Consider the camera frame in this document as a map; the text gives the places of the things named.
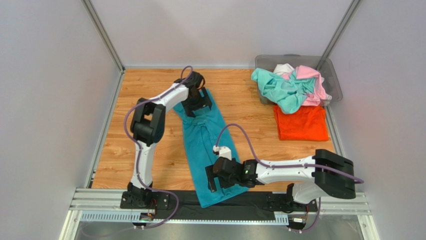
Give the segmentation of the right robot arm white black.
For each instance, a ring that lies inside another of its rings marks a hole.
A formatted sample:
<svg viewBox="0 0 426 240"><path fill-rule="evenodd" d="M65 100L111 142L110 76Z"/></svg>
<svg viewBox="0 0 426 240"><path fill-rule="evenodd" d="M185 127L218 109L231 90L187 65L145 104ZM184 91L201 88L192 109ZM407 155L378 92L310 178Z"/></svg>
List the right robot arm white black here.
<svg viewBox="0 0 426 240"><path fill-rule="evenodd" d="M276 182L289 182L284 203L288 206L307 205L321 197L352 200L356 185L362 181L354 176L354 163L334 152L317 149L314 155L294 160L231 159L227 147L219 147L216 162L205 167L208 188L217 190L233 186L254 188Z"/></svg>

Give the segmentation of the teal t shirt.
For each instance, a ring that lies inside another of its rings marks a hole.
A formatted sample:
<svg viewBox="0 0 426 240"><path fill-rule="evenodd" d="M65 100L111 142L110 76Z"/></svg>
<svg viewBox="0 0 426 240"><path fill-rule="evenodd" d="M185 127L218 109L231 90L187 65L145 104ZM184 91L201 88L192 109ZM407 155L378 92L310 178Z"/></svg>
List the teal t shirt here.
<svg viewBox="0 0 426 240"><path fill-rule="evenodd" d="M229 188L218 187L215 192L211 192L208 188L206 167L213 165L217 160L213 147L226 123L211 92L209 90L206 92L212 106L194 111L195 117L187 116L181 103L173 108L182 120L184 149L195 192L202 208L210 207L249 190L239 185Z"/></svg>

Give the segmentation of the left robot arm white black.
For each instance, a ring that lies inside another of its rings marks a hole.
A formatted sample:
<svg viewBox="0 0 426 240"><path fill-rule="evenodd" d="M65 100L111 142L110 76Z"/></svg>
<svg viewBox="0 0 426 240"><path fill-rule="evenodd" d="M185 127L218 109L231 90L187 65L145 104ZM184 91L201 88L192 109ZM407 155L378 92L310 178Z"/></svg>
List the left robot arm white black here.
<svg viewBox="0 0 426 240"><path fill-rule="evenodd" d="M123 193L122 208L149 208L153 201L152 166L155 149L165 132L166 114L181 105L187 117L194 119L196 111L212 108L204 87L205 78L196 71L179 78L158 96L140 98L131 109L133 117L125 131L135 144L133 176Z"/></svg>

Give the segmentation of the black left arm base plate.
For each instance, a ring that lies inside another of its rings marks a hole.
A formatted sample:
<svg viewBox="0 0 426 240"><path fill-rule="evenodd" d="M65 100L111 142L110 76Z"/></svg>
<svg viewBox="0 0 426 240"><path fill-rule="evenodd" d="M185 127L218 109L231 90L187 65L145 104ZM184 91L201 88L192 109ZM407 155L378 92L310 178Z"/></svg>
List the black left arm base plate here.
<svg viewBox="0 0 426 240"><path fill-rule="evenodd" d="M121 209L166 210L169 200L169 193L136 188L122 193L119 206Z"/></svg>

